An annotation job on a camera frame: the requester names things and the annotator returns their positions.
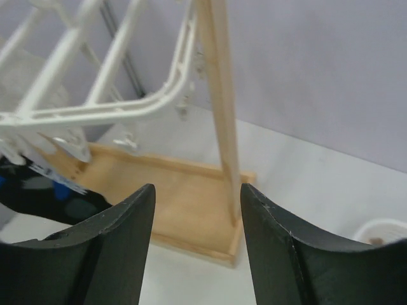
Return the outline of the white plastic clip hanger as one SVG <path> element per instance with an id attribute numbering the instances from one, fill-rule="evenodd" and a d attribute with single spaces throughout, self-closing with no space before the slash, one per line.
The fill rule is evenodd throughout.
<path id="1" fill-rule="evenodd" d="M 1 71 L 5 72 L 35 25 L 49 11 L 56 12 L 67 26 L 24 96 L 13 109 L 1 111 L 1 154 L 11 163 L 24 165 L 26 155 L 33 149 L 53 154 L 58 148 L 80 161 L 88 162 L 91 154 L 83 128 L 94 125 L 123 125 L 125 133 L 116 144 L 126 152 L 134 153 L 138 143 L 131 129 L 133 124 L 171 107 L 179 113 L 185 112 L 193 91 L 191 72 L 198 28 L 196 3 L 186 3 L 168 78 L 158 91 L 135 100 L 124 100 L 114 81 L 144 2 L 129 3 L 105 59 L 98 60 L 88 45 L 88 35 L 101 4 L 100 1 L 82 1 L 77 15 L 70 18 L 60 1 L 32 1 L 31 12 L 1 48 Z M 75 106 L 51 104 L 52 96 L 56 94 L 78 53 L 83 53 L 97 68 L 87 98 Z"/>

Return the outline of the black blue sports sock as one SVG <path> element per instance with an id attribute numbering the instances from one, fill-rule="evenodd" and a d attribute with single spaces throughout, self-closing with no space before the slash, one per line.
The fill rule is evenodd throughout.
<path id="1" fill-rule="evenodd" d="M 24 160 L 15 165 L 1 158 L 1 203 L 14 212 L 76 225 L 112 206 L 103 195 Z"/>

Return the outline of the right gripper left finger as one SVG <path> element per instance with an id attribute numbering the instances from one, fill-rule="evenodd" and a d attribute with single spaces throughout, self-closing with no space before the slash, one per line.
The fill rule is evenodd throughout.
<path id="1" fill-rule="evenodd" d="M 1 304 L 138 304 L 155 214 L 146 184 L 43 240 L 1 244 Z"/>

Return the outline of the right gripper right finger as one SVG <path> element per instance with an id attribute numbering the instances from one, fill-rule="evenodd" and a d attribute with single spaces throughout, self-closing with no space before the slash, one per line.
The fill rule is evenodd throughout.
<path id="1" fill-rule="evenodd" d="M 406 240 L 372 245 L 330 233 L 240 190 L 257 304 L 405 304 Z"/>

